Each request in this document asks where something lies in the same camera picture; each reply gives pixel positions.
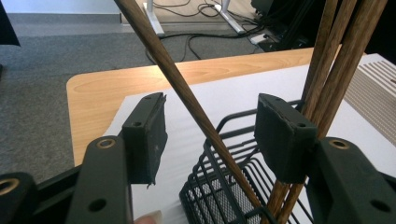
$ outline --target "white wall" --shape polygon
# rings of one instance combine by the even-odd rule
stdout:
[[[113,0],[1,0],[7,13],[118,14]]]

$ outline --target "wooden stick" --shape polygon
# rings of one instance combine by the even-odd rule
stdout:
[[[349,82],[355,73],[361,55],[373,34],[387,1],[388,0],[374,2],[371,0],[362,1],[357,15],[346,34],[343,47],[341,47],[340,53],[329,74],[329,80],[326,81],[324,90],[318,100],[318,110],[316,110],[318,113],[314,114],[313,117],[316,123],[319,123],[318,138],[325,137],[327,131],[329,131],[336,111],[344,98]],[[288,198],[278,218],[279,223],[286,223],[289,219],[291,210],[302,188],[302,184],[294,184],[291,186]]]
[[[329,74],[330,67],[332,66],[332,60],[334,59],[338,46],[341,43],[341,39],[344,36],[344,32],[347,28],[356,2],[357,0],[347,0],[343,1],[340,6],[332,31],[326,42],[325,50],[320,57],[320,62],[317,70],[315,71],[313,81],[307,95],[302,99],[304,101],[303,114],[307,119],[312,119],[313,114],[316,113],[315,108],[321,89],[323,88],[327,75]]]
[[[311,85],[316,78],[315,73],[318,69],[321,58],[325,55],[324,52],[326,42],[329,39],[330,31],[332,29],[332,22],[334,20],[335,10],[337,8],[338,0],[327,0],[323,8],[323,14],[320,20],[318,28],[317,40],[315,41],[314,52],[312,53],[311,64],[309,64],[308,74],[306,76],[303,96],[301,99],[305,99],[308,91],[311,89]]]
[[[289,189],[289,184],[283,184],[279,180],[275,181],[275,184],[271,190],[270,198],[267,202],[268,210],[274,215],[274,218],[279,215],[283,201],[285,200]]]
[[[175,89],[183,104],[190,111],[192,117],[197,122],[205,136],[210,140],[214,149],[217,151],[224,164],[230,170],[231,174],[245,192],[247,198],[254,207],[260,207],[262,204],[256,197],[252,187],[242,174],[241,169],[236,164],[227,147],[222,142],[219,134],[216,132],[205,111],[201,108],[189,85],[178,71],[175,63],[172,61],[165,47],[158,36],[155,35],[152,27],[149,25],[145,15],[137,5],[136,1],[115,0],[125,18],[134,28],[140,40],[150,52],[152,58],[158,64],[169,83]]]
[[[320,95],[320,91],[318,90],[321,89],[327,78],[328,71],[332,64],[332,59],[334,58],[337,47],[341,42],[344,31],[347,28],[347,23],[352,14],[353,7],[356,4],[356,0],[343,1],[334,22],[333,29],[331,29],[337,4],[338,0],[327,0],[323,9],[317,41],[315,43],[314,53],[309,66],[302,96],[304,101],[303,114],[308,119],[311,119],[310,116],[312,116],[313,109],[315,108]],[[278,211],[282,206],[286,194],[283,198],[278,198],[275,195],[280,195],[284,192],[285,187],[286,185],[274,185],[271,191],[267,206],[275,217],[277,217],[276,211]]]

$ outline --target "white paper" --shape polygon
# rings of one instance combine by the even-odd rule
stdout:
[[[380,60],[384,59],[379,55],[368,55],[362,58],[361,63]],[[256,108],[261,92],[286,101],[300,99],[307,69],[308,65],[304,65],[233,77],[192,85],[191,89],[212,123],[217,126],[229,114]],[[165,120],[168,141],[156,178],[157,185],[148,189],[147,186],[133,185],[134,215],[139,217],[151,211],[162,210],[164,223],[187,223],[178,194],[193,165],[203,153],[205,136],[175,92],[162,92],[167,95]],[[140,99],[150,93],[126,97],[105,135],[117,135],[122,123]],[[247,122],[253,125],[254,118]],[[341,137],[356,144],[379,171],[396,176],[394,145],[346,102],[341,104],[329,136]]]

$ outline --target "white surface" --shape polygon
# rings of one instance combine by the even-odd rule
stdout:
[[[380,60],[383,58],[378,55],[369,55],[364,56],[361,62]],[[260,92],[286,101],[299,99],[307,69],[305,65],[193,85],[191,88],[217,126],[229,114],[256,108]],[[187,223],[178,194],[203,152],[205,137],[175,92],[163,92],[167,95],[165,118],[169,138],[157,174],[157,185],[148,189],[147,186],[133,185],[134,215],[139,217],[150,211],[162,210],[164,223]],[[121,124],[147,94],[126,97],[105,135],[117,135]],[[396,176],[396,148],[346,102],[341,104],[329,136],[355,143],[379,171]]]
[[[119,14],[113,0],[2,0],[7,13]]]

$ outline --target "screw hole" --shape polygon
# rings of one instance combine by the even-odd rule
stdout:
[[[106,206],[106,200],[105,199],[98,199],[90,203],[88,206],[88,209],[90,212],[99,212]]]
[[[385,204],[385,203],[383,203],[383,202],[381,202],[381,201],[379,201],[379,200],[371,200],[370,201],[370,204],[374,207],[374,208],[376,208],[376,209],[378,209],[378,210],[381,210],[381,211],[383,211],[383,212],[390,212],[390,207],[387,205],[387,204]]]

